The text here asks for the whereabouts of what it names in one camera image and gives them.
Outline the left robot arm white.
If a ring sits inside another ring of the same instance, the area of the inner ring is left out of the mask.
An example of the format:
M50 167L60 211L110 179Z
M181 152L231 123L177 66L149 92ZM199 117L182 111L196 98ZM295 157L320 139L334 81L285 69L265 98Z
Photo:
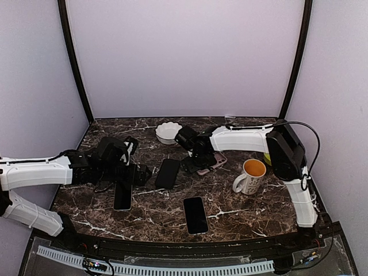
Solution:
M108 182L117 194L130 194L134 186L144 186L152 172L146 165L134 164L131 156L139 142L127 137L103 137L87 151L68 149L57 156L41 159L1 159L1 217L36 228L59 242L69 251L81 246L68 215L46 210L20 197L15 189L40 185L97 185Z

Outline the silver smartphone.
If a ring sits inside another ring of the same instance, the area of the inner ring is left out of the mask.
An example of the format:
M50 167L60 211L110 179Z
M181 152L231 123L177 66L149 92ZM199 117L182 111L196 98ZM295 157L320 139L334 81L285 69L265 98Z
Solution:
M132 186L126 187L122 183L117 183L114 190L113 209L118 211L128 211L132 208Z

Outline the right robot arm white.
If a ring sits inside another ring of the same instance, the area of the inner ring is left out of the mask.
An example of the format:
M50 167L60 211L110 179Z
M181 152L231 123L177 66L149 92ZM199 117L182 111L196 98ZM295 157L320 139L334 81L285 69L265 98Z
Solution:
M293 244L300 250L309 247L316 239L312 229L317 222L317 209L308 182L312 166L307 164L305 147L292 128L292 121L278 120L261 126L212 126L196 132L182 127L175 141L188 153L181 163L189 174L209 169L216 164L216 152L255 151L268 154L274 175L287 187L297 225L303 228L294 235Z

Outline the pink phone case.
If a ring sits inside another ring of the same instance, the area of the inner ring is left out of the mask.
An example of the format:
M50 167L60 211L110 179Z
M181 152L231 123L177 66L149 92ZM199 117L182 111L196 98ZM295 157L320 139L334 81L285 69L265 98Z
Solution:
M228 161L228 159L221 152L215 152L213 155L216 160L216 163L214 164L216 168L214 170L221 168Z

